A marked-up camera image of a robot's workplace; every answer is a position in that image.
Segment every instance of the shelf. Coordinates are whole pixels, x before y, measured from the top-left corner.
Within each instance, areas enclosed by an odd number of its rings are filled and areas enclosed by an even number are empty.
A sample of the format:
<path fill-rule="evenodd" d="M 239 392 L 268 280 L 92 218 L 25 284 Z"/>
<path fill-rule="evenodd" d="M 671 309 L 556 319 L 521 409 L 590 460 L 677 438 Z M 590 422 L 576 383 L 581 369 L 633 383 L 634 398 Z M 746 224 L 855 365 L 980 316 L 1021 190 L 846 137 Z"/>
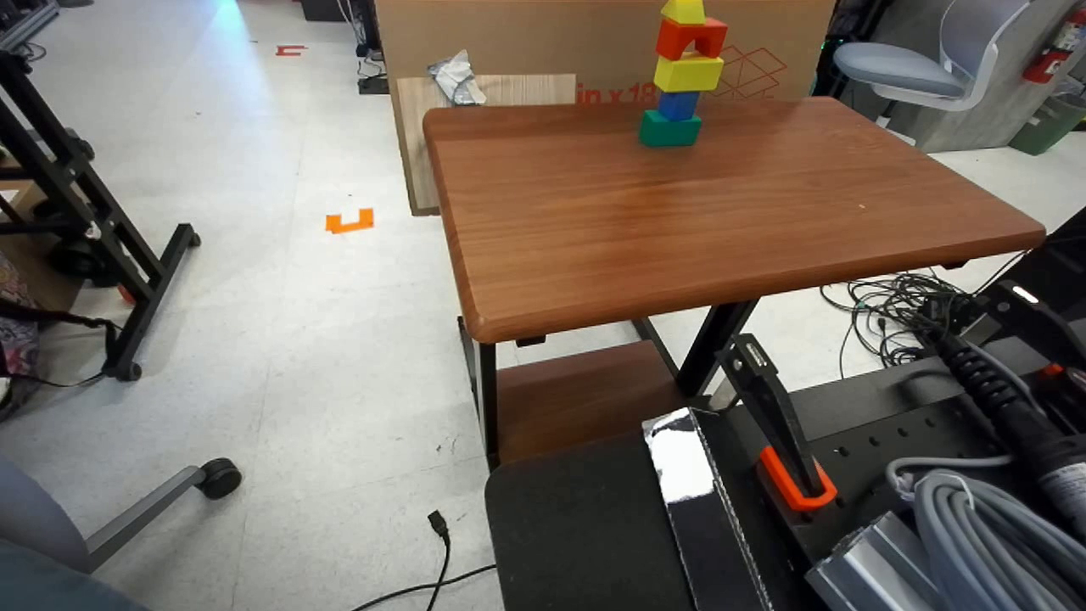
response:
<path fill-rule="evenodd" d="M 498 369 L 498 462 L 531 462 L 642 431 L 678 409 L 654 344 Z"/>

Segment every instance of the wooden desk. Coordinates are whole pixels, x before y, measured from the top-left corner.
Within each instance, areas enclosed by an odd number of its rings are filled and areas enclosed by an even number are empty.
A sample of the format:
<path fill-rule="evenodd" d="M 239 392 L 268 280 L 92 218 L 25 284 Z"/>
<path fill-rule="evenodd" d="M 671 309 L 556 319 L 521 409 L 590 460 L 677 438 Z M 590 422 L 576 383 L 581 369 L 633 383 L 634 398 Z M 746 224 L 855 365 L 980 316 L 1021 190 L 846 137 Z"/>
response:
<path fill-rule="evenodd" d="M 1044 236 L 833 100 L 705 108 L 694 150 L 642 150 L 638 117 L 609 106 L 423 120 L 491 462 L 616 438 L 699 394 L 742 301 L 959 264 Z M 688 305 L 716 309 L 678 369 L 683 394 L 651 344 L 497 378 L 504 340 Z"/>

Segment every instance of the red block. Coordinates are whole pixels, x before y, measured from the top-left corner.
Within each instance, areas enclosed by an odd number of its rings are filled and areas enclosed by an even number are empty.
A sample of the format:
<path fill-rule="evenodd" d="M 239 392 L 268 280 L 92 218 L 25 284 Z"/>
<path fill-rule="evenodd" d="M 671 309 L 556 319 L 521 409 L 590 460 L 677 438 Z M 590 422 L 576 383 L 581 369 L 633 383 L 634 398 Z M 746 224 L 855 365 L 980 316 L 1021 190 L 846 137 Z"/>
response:
<path fill-rule="evenodd" d="M 723 37 L 726 37 L 723 20 L 705 20 L 705 24 L 659 20 L 654 56 L 678 63 L 694 48 L 699 57 L 720 57 Z"/>

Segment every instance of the desk leg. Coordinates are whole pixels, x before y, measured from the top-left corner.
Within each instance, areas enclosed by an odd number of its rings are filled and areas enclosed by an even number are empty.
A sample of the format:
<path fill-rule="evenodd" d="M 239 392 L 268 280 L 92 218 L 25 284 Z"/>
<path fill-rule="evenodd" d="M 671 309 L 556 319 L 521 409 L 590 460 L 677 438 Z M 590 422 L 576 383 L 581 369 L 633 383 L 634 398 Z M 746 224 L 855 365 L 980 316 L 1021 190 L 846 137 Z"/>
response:
<path fill-rule="evenodd" d="M 716 352 L 723 350 L 723 344 L 729 344 L 734 335 L 741 335 L 741 329 L 746 325 L 755 301 L 729 301 L 729 305 L 714 305 L 699 335 L 694 340 L 683 369 L 677 378 L 677 387 L 683 398 L 699 398 L 711 379 L 714 379 L 714 368 L 716 368 Z"/>
<path fill-rule="evenodd" d="M 470 359 L 470 379 L 476 398 L 476 413 L 481 422 L 481 442 L 484 442 L 484 462 L 488 468 L 498 465 L 498 352 L 497 344 L 476 344 L 466 329 L 466 319 L 457 319 L 461 345 Z"/>

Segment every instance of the desk top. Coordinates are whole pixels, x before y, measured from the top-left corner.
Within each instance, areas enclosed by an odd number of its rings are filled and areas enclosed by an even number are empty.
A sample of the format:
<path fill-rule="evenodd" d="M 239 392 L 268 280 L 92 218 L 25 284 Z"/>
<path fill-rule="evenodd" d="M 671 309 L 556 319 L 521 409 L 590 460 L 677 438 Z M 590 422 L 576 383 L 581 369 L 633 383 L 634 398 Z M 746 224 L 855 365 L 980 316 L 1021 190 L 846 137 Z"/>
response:
<path fill-rule="evenodd" d="M 833 100 L 705 108 L 694 150 L 642 150 L 638 117 L 429 114 L 476 340 L 957 264 L 1044 236 Z"/>

